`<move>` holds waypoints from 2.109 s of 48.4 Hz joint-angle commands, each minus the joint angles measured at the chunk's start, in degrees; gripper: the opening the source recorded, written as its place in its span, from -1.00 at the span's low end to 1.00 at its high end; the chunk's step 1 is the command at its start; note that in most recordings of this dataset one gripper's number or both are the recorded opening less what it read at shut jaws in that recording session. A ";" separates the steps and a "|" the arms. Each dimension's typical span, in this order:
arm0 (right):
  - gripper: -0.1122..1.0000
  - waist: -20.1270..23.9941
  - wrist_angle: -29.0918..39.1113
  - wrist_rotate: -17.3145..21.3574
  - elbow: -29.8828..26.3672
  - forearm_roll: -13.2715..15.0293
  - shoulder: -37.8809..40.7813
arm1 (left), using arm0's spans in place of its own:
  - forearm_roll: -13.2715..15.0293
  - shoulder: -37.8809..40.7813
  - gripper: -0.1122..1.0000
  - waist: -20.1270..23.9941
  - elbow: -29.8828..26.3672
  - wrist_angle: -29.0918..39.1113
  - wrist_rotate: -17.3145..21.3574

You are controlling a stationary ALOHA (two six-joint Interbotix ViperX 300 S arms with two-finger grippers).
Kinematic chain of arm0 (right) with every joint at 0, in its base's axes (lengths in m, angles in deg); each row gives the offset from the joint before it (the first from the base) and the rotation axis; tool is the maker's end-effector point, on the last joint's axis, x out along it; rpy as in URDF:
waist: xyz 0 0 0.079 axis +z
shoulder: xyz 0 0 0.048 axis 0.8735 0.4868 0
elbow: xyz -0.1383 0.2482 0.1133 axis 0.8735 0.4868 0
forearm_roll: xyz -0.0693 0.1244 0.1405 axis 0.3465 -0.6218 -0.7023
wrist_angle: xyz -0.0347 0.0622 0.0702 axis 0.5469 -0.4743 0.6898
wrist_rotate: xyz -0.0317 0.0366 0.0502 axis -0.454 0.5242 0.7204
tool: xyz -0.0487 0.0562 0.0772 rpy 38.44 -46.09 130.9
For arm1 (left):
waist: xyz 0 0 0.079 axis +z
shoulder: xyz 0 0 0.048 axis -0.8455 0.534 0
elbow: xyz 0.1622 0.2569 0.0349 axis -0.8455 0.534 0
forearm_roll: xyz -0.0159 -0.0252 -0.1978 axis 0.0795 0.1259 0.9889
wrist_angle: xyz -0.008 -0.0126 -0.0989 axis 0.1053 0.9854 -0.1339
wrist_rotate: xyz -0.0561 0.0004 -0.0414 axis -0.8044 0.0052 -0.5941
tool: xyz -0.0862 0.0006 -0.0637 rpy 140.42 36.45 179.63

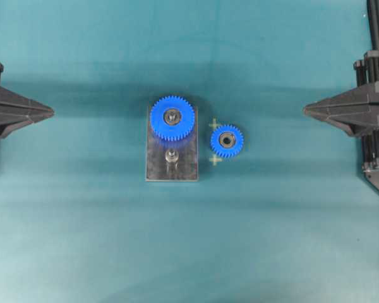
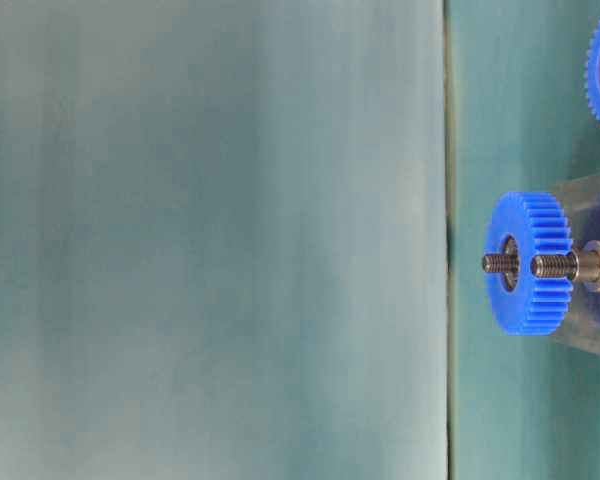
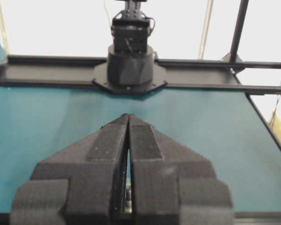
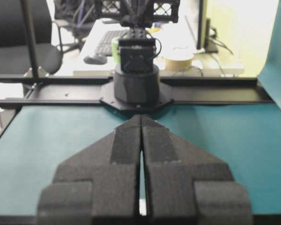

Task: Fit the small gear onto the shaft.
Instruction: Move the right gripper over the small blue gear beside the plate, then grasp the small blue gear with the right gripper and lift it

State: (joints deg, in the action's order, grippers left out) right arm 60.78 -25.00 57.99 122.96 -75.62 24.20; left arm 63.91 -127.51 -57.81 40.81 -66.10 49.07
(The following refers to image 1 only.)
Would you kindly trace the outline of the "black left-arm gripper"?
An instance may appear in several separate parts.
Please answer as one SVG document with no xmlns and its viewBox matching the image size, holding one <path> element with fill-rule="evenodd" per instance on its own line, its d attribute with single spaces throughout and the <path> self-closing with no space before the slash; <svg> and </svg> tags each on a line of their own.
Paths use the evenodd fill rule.
<svg viewBox="0 0 379 303">
<path fill-rule="evenodd" d="M 0 63 L 0 80 L 3 71 L 4 66 Z M 46 120 L 53 115 L 52 108 L 0 86 L 0 140 L 13 131 Z"/>
</svg>

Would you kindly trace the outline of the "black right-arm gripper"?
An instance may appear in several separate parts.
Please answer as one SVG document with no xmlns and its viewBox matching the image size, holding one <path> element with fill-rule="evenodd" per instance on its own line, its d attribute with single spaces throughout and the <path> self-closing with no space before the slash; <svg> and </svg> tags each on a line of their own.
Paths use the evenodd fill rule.
<svg viewBox="0 0 379 303">
<path fill-rule="evenodd" d="M 379 50 L 368 51 L 354 70 L 358 87 L 309 104 L 304 114 L 362 137 L 363 171 L 379 171 Z"/>
</svg>

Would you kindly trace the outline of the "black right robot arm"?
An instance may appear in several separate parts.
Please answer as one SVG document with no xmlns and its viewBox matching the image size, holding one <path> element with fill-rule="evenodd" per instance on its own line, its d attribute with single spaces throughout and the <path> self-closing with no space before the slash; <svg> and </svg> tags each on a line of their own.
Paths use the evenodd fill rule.
<svg viewBox="0 0 379 303">
<path fill-rule="evenodd" d="M 356 88 L 307 105 L 303 112 L 360 138 L 363 171 L 379 172 L 379 1 L 368 1 L 371 50 L 353 64 Z"/>
</svg>

